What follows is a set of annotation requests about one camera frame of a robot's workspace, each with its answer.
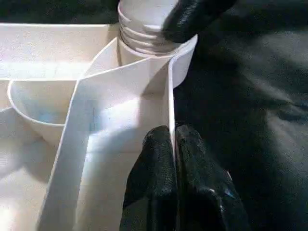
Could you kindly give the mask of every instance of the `black glove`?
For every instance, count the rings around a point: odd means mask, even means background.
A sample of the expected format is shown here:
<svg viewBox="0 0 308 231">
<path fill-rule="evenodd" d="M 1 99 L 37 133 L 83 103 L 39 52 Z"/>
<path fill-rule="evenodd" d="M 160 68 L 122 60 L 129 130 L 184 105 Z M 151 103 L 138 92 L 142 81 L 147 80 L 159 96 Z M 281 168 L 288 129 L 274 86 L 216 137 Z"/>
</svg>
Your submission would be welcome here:
<svg viewBox="0 0 308 231">
<path fill-rule="evenodd" d="M 200 135 L 187 126 L 176 134 L 177 175 L 168 128 L 147 134 L 128 177 L 120 230 L 250 230 L 232 180 L 205 152 Z"/>
<path fill-rule="evenodd" d="M 126 185 L 120 231 L 171 231 L 177 214 L 176 171 L 169 130 L 151 130 Z"/>
<path fill-rule="evenodd" d="M 164 25 L 166 39 L 184 43 L 203 30 L 236 0 L 180 0 Z"/>
</svg>

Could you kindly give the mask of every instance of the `plastic compartment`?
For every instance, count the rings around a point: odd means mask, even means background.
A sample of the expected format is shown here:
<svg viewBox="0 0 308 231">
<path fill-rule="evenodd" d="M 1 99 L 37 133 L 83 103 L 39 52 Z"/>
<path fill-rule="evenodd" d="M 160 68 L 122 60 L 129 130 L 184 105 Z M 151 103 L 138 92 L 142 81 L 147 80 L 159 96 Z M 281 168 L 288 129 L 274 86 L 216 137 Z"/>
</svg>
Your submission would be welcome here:
<svg viewBox="0 0 308 231">
<path fill-rule="evenodd" d="M 76 81 L 11 81 L 9 100 L 32 129 L 57 147 Z"/>
<path fill-rule="evenodd" d="M 121 41 L 118 25 L 0 32 L 2 230 L 117 230 L 143 137 L 167 125 L 173 139 L 172 90 L 197 38 L 151 56 Z"/>
<path fill-rule="evenodd" d="M 117 25 L 0 24 L 0 78 L 77 79 Z"/>
<path fill-rule="evenodd" d="M 13 108 L 0 111 L 1 230 L 35 230 L 55 155 Z"/>
<path fill-rule="evenodd" d="M 196 41 L 170 63 L 145 58 L 78 81 L 39 230 L 118 229 L 145 134 L 167 125 L 174 144 L 173 78 L 185 78 Z"/>
</svg>

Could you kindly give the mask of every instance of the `black fabric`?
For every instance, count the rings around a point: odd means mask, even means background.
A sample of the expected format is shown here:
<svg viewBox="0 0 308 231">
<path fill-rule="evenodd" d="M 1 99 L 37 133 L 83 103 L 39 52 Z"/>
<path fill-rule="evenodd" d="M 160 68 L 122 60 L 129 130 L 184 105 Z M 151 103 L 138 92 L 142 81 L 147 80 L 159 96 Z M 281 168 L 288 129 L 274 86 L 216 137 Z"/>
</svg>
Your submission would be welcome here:
<svg viewBox="0 0 308 231">
<path fill-rule="evenodd" d="M 253 230 L 308 230 L 308 3 L 241 1 L 199 34 L 174 90 Z"/>
<path fill-rule="evenodd" d="M 151 130 L 131 170 L 123 204 L 121 231 L 171 231 L 176 226 L 176 170 L 169 129 Z"/>
<path fill-rule="evenodd" d="M 228 173 L 211 157 L 196 130 L 176 130 L 180 220 L 183 231 L 249 231 L 247 214 Z"/>
</svg>

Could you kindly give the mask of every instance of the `gloved finger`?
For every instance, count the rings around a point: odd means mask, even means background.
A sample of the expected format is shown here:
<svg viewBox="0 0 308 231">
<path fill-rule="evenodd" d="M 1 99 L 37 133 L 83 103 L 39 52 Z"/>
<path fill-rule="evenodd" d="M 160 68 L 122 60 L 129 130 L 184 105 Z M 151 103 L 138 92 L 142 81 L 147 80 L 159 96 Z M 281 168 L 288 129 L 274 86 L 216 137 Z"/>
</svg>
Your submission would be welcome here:
<svg viewBox="0 0 308 231">
<path fill-rule="evenodd" d="M 199 133 L 183 125 L 177 128 L 176 139 L 183 230 L 250 230 L 230 176 L 205 150 Z"/>
<path fill-rule="evenodd" d="M 164 36 L 167 40 L 184 43 L 235 2 L 236 0 L 180 0 L 165 21 Z"/>
<path fill-rule="evenodd" d="M 174 230 L 177 190 L 169 130 L 149 131 L 126 184 L 121 231 Z"/>
</svg>

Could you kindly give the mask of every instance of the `white bottle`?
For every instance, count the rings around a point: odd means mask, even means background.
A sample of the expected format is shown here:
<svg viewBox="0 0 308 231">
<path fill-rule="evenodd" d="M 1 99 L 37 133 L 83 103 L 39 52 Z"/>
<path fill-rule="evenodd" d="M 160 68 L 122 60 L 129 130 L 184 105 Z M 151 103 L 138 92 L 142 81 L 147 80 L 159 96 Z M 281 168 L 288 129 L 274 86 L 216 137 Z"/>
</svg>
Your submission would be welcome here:
<svg viewBox="0 0 308 231">
<path fill-rule="evenodd" d="M 178 0 L 121 0 L 118 6 L 121 37 L 132 49 L 162 55 L 180 44 L 164 39 L 164 22 Z"/>
</svg>

